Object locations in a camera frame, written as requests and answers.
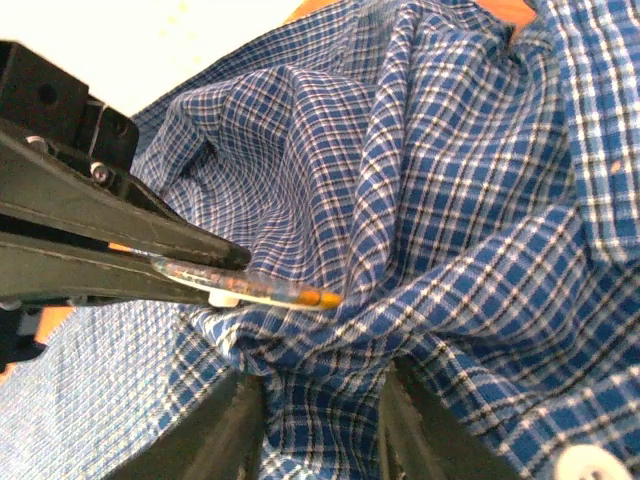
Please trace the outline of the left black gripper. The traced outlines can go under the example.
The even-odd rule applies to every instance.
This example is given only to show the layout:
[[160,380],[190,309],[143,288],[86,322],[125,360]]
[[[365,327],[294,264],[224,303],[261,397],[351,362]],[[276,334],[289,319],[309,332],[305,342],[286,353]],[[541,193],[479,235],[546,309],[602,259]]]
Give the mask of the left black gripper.
[[[180,218],[140,207],[131,173],[139,130],[88,86],[15,41],[1,44],[1,234],[94,251],[139,250],[243,269],[244,247]],[[1,301],[1,362],[44,350],[20,329],[33,310]]]

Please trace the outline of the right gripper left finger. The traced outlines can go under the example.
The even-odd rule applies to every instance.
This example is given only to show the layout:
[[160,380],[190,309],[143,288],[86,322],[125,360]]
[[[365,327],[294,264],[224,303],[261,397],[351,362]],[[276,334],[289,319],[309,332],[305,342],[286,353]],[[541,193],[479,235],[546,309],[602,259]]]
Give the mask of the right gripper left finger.
[[177,427],[114,470],[111,479],[256,479],[264,437],[264,390],[231,372]]

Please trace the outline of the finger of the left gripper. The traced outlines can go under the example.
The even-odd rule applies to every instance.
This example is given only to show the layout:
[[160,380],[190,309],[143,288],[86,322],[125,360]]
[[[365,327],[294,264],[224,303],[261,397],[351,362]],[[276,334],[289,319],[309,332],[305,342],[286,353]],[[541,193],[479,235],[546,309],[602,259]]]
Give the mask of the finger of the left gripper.
[[205,304],[208,294],[161,275],[145,256],[1,234],[1,301],[97,306],[153,300]]

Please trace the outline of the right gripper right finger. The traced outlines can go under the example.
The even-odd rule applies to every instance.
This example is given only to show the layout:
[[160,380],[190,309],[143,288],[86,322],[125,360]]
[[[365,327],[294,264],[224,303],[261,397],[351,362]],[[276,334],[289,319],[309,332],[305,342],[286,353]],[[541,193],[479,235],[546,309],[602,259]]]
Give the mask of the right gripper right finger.
[[391,363],[379,403],[383,479],[517,479],[426,389],[406,358]]

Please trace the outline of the blue plaid shirt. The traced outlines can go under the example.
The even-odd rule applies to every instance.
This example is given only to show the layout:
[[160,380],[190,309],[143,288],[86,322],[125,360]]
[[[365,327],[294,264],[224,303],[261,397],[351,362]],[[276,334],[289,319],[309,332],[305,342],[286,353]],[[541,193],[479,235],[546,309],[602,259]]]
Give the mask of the blue plaid shirt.
[[639,475],[639,5],[342,1],[136,115],[133,170],[333,312],[75,311],[1,388],[5,479],[100,479],[240,370],[263,479],[376,479],[392,360],[524,479]]

